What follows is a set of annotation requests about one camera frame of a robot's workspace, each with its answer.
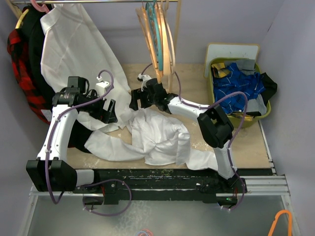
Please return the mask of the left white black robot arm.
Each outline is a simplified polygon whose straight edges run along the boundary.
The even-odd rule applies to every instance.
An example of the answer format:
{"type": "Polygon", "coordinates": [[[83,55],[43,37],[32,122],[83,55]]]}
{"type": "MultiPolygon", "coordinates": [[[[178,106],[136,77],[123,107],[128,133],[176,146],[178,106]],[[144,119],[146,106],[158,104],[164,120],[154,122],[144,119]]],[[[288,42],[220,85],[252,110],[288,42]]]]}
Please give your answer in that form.
{"type": "Polygon", "coordinates": [[[101,188],[101,180],[93,170],[76,170],[67,164],[67,148],[71,131],[80,111],[89,113],[106,124],[118,121],[115,100],[111,99],[105,110],[105,96],[113,89],[113,82],[97,77],[95,89],[89,89],[89,81],[70,76],[67,86],[52,99],[52,120],[44,144],[35,160],[26,165],[34,186],[40,192],[73,191],[83,185],[95,193],[101,188]]]}

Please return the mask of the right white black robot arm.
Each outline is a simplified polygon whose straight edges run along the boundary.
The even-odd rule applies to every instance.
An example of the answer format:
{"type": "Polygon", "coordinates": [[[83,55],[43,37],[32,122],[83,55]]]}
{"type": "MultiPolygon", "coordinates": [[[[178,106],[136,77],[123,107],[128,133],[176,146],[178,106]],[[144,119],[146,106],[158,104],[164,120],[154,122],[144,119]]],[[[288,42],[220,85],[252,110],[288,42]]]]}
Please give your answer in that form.
{"type": "Polygon", "coordinates": [[[213,105],[202,105],[189,102],[180,94],[167,92],[156,78],[140,75],[142,86],[131,90],[129,107],[135,111],[155,105],[160,111],[171,115],[181,115],[194,120],[199,125],[204,141],[213,148],[218,165],[219,187],[223,192],[231,192],[236,187],[236,180],[245,188],[232,158],[234,127],[219,102],[213,105]]]}

